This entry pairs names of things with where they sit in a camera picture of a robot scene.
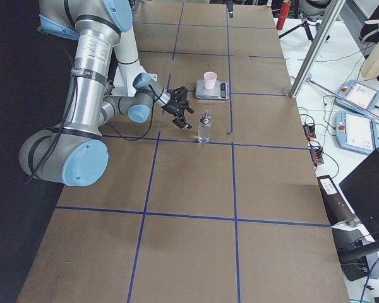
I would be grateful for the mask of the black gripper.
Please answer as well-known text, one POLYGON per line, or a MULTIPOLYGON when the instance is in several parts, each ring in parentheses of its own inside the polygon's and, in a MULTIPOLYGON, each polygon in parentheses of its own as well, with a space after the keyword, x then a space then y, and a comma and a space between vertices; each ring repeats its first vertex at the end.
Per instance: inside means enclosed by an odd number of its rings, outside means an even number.
POLYGON ((168 101, 164 106, 162 106, 162 108, 175 116, 172 121, 179 129, 192 128, 192 125, 186 121, 184 116, 184 112, 186 110, 190 114, 194 113, 194 110, 190 107, 190 103, 187 100, 187 94, 188 90, 185 86, 177 89, 169 89, 164 94, 164 96, 168 98, 168 101))

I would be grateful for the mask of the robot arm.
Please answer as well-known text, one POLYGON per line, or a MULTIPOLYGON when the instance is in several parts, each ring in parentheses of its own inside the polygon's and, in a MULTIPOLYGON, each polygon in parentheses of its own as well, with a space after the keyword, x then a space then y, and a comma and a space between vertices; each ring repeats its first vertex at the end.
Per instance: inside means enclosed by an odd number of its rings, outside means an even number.
POLYGON ((192 126, 186 121, 184 113, 194 110, 187 100, 188 90, 182 86, 167 90, 146 73, 140 73, 133 81, 136 93, 132 97, 107 95, 103 98, 99 126, 103 126, 116 114, 128 117, 136 123, 144 123, 150 117, 154 105, 172 114, 173 123, 180 129, 192 126))
POLYGON ((109 152, 99 132, 113 48, 131 30, 129 1, 40 1, 44 34, 78 42, 61 122, 29 137, 19 162, 29 178, 89 186, 106 170, 109 152))

